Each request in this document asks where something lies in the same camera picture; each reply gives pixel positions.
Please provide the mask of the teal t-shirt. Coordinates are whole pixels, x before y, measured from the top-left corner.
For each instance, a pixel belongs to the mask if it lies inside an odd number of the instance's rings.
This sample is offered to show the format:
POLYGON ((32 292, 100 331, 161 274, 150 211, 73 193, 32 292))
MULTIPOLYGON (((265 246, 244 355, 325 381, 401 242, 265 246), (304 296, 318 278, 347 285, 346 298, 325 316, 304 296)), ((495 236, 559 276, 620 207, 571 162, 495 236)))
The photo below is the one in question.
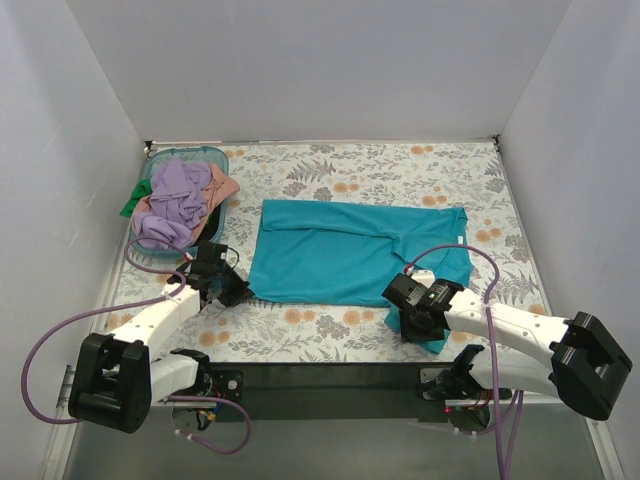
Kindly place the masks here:
POLYGON ((461 207, 266 200, 250 288, 272 303, 384 308, 384 289, 410 262, 467 286, 466 226, 461 207))

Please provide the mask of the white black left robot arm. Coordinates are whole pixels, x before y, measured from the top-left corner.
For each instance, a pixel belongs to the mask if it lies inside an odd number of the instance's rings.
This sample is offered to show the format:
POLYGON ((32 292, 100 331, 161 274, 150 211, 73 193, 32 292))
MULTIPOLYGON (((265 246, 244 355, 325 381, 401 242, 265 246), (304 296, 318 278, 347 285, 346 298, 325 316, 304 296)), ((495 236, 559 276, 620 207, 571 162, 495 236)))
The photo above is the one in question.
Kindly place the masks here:
POLYGON ((164 287, 161 302, 108 334, 90 334, 79 351, 70 415, 133 433, 153 404, 172 395, 181 401, 239 401, 244 380, 240 371, 219 369, 194 349, 157 356, 169 337, 208 303, 234 306, 250 297, 247 282, 227 261, 237 254, 224 244, 200 242, 195 258, 181 265, 164 287))

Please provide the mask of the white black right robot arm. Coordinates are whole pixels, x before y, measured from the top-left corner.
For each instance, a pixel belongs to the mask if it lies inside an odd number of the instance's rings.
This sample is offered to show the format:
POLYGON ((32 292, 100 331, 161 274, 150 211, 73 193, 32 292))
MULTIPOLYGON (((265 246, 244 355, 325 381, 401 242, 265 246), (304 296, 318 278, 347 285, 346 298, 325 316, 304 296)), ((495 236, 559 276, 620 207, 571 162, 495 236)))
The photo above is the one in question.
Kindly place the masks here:
POLYGON ((398 308, 402 335, 410 341, 465 332, 518 352, 496 374, 487 373, 478 355, 460 355, 452 383, 464 397, 499 380, 505 388, 554 396, 587 418, 605 421, 633 368, 602 322, 585 312, 564 319, 486 306, 458 283, 437 279, 426 286, 405 274, 396 275, 383 296, 398 308))

